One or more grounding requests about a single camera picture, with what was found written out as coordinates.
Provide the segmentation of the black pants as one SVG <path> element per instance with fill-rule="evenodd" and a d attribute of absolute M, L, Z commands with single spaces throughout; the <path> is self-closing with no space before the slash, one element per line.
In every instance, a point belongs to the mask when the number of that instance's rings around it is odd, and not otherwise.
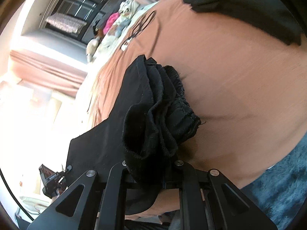
<path fill-rule="evenodd" d="M 126 69 L 108 118 L 71 140 L 66 182 L 71 185 L 89 169 L 104 182 L 115 164 L 126 163 L 139 189 L 127 192 L 125 212 L 144 212 L 171 175 L 180 145 L 196 134 L 200 123 L 177 71 L 138 56 Z"/>

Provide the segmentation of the grey shaggy rug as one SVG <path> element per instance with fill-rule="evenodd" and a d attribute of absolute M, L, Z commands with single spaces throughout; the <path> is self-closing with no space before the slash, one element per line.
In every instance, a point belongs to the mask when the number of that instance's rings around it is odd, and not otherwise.
<path fill-rule="evenodd" d="M 278 229 L 289 227 L 306 199 L 306 136 L 286 157 L 241 191 Z"/>

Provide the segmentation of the pink curtain left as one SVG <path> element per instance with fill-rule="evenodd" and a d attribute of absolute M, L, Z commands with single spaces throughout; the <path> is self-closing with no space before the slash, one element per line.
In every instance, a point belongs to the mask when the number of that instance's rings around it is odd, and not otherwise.
<path fill-rule="evenodd" d="M 9 58 L 15 76 L 73 98 L 87 76 L 82 70 L 31 51 L 11 50 Z"/>

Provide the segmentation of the orange brown bed blanket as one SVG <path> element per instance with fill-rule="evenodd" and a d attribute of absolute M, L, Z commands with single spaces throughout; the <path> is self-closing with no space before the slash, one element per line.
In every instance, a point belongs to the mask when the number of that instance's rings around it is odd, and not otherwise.
<path fill-rule="evenodd" d="M 237 19 L 196 13 L 183 0 L 161 0 L 153 11 L 149 26 L 99 70 L 90 124 L 109 116 L 134 59 L 154 58 L 176 69 L 202 120 L 183 159 L 248 185 L 306 133 L 306 44 L 285 45 Z"/>

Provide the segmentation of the beige plush elephant toy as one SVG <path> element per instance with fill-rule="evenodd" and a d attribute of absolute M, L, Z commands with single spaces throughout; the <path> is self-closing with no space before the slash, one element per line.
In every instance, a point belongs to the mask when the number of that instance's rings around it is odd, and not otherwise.
<path fill-rule="evenodd" d="M 92 62 L 92 58 L 94 53 L 96 52 L 100 42 L 100 37 L 95 37 L 89 41 L 89 43 L 86 46 L 86 58 L 87 62 Z"/>

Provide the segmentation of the cream bed sheet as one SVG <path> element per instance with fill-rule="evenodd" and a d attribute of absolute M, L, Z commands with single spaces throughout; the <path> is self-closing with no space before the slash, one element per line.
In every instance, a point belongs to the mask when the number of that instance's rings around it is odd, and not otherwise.
<path fill-rule="evenodd" d="M 93 62 L 98 53 L 110 50 L 122 33 L 135 22 L 138 16 L 149 10 L 155 3 L 140 5 L 135 0 L 125 0 L 120 4 L 119 10 L 110 15 L 103 28 L 94 27 L 96 36 L 86 46 L 87 62 Z"/>

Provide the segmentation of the hanging floral garment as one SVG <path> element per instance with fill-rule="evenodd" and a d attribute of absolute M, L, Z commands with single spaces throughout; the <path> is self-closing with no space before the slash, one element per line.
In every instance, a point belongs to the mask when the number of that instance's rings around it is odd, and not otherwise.
<path fill-rule="evenodd" d="M 84 20 L 58 12 L 48 16 L 45 21 L 59 30 L 74 34 L 80 33 L 87 24 Z"/>

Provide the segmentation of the pink blanket bundle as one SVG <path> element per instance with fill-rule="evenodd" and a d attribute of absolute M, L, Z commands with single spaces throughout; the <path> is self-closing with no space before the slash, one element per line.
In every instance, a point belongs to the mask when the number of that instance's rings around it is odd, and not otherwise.
<path fill-rule="evenodd" d="M 108 33 L 108 31 L 110 30 L 114 22 L 119 18 L 119 16 L 120 16 L 119 12 L 115 12 L 110 15 L 110 17 L 107 19 L 107 22 L 102 30 L 104 35 Z"/>

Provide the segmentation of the folded black clothes stack right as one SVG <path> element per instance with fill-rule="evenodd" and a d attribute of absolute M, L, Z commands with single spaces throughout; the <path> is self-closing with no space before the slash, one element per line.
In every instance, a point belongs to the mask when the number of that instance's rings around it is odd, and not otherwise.
<path fill-rule="evenodd" d="M 195 12 L 216 12 L 268 33 L 290 45 L 301 44 L 302 30 L 281 0 L 183 0 Z"/>

